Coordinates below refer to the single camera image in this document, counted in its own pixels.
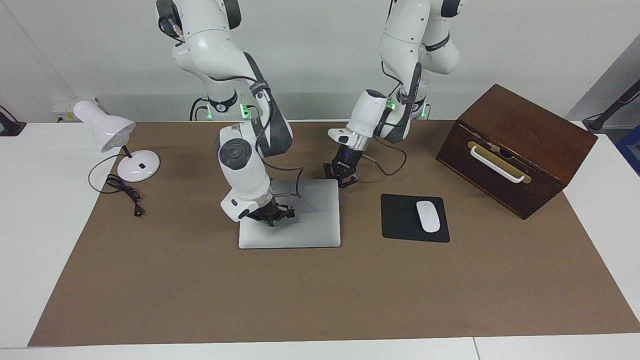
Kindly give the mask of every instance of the brown table mat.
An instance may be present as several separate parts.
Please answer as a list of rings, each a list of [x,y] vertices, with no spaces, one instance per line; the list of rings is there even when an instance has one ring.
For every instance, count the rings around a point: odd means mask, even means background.
[[[563,194],[523,221],[435,160],[452,124],[414,122],[394,177],[360,161],[340,191],[340,248],[288,250],[238,249],[214,157],[227,124],[138,124],[129,148],[162,161],[136,185],[147,213],[100,195],[29,346],[640,332]],[[338,147],[326,131],[343,126],[294,123],[291,150],[268,160],[323,178]],[[382,238],[381,193],[444,198],[451,242]]]

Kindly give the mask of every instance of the computer mouse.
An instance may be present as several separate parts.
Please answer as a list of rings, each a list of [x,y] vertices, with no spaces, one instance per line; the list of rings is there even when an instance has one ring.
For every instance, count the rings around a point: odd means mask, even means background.
[[[431,201],[418,201],[415,206],[418,209],[422,230],[427,233],[435,233],[440,230],[440,217],[438,217],[436,206]]]

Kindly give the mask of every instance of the gray wall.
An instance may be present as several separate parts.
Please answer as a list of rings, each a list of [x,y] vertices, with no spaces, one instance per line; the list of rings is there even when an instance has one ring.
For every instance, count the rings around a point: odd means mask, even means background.
[[[605,111],[614,101],[640,79],[640,35],[609,70],[593,85],[567,116],[570,120],[582,120]],[[605,128],[636,127],[640,125],[640,99],[618,110]]]
[[[363,89],[395,85],[378,55],[387,0],[240,5],[234,38],[290,119],[347,118]],[[432,117],[455,119],[494,83],[565,116],[640,33],[638,19],[637,0],[470,1],[452,21],[460,66],[431,78]],[[204,92],[173,63],[153,0],[0,0],[0,31],[0,102],[24,120],[54,120],[51,97],[70,91],[134,120],[186,120]]]

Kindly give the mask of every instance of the white tabletop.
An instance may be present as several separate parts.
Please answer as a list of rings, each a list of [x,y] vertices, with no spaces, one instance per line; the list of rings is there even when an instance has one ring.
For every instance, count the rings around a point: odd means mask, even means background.
[[[101,154],[84,124],[30,124],[0,138],[0,359],[630,359],[640,334],[24,348],[97,200]],[[94,173],[104,182],[113,161]],[[640,313],[640,178],[599,139],[565,194]]]

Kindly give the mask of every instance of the wooden box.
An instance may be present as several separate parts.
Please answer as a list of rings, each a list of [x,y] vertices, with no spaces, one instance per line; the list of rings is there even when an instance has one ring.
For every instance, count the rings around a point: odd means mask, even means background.
[[[456,121],[436,158],[526,219],[567,186],[596,139],[493,85]]]

